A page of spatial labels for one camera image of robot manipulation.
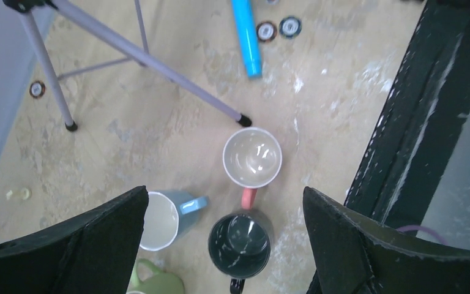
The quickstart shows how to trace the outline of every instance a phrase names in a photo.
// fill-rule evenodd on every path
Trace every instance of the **blue cylinder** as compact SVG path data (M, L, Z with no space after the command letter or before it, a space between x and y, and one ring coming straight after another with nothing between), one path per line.
M242 59L249 78L262 77L262 59L258 50L255 21L250 0L231 0L239 34Z

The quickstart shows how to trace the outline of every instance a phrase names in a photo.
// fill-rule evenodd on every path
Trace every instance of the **blue mug handle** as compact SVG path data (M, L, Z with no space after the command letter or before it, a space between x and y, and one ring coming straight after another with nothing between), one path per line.
M208 205L208 197L203 196L199 198L195 198L194 200L190 200L185 202L179 206L179 210L181 214L192 213L197 211L201 208L205 208Z

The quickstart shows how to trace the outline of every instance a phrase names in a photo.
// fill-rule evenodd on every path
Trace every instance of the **concrete floor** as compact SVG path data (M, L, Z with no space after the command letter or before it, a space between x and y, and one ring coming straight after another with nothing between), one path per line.
M141 45L132 3L76 0ZM262 44L264 76L248 81L228 0L142 0L151 53L274 134L281 173L256 207L274 224L268 266L246 294L305 293L315 266L302 213L311 186L339 202L351 184L422 11L417 1L254 0L256 21L302 19L293 39ZM57 72L121 55L57 17L46 40ZM32 80L44 80L39 66ZM215 221L240 207L242 189L222 167L231 119L134 62L62 82L75 121L64 129L52 93L28 94L0 159L0 243L92 209L137 185L208 195L198 225L150 258L178 274L188 294L228 293L206 241ZM26 201L7 201L28 187Z

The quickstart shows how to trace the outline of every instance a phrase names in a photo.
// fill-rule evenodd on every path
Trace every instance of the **black mug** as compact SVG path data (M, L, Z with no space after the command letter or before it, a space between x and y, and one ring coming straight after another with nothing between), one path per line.
M208 238L214 265L232 277L229 292L240 294L244 281L260 273L271 254L273 227L257 210L232 213L215 223Z

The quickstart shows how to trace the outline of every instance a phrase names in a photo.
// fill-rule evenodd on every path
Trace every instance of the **pink mug handle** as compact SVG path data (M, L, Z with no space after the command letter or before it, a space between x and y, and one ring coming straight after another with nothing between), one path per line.
M242 193L242 208L250 210L255 202L256 189L244 188Z

